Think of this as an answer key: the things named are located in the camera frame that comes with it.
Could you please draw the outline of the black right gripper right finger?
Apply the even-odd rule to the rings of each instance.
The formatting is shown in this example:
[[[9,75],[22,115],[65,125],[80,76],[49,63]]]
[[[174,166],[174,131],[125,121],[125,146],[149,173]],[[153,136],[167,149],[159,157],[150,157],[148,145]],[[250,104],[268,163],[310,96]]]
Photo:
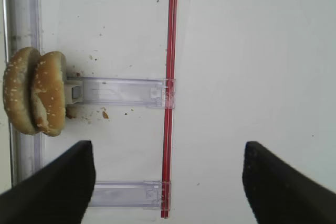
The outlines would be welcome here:
[[[242,182],[257,223],[335,223],[335,193],[258,142],[245,145]]]

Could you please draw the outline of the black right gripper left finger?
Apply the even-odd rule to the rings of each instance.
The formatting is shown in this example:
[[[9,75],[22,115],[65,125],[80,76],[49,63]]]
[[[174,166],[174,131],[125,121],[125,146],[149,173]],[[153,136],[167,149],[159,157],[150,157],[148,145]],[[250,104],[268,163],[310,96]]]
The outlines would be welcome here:
[[[95,186],[91,141],[79,141],[1,194],[1,223],[81,223]]]

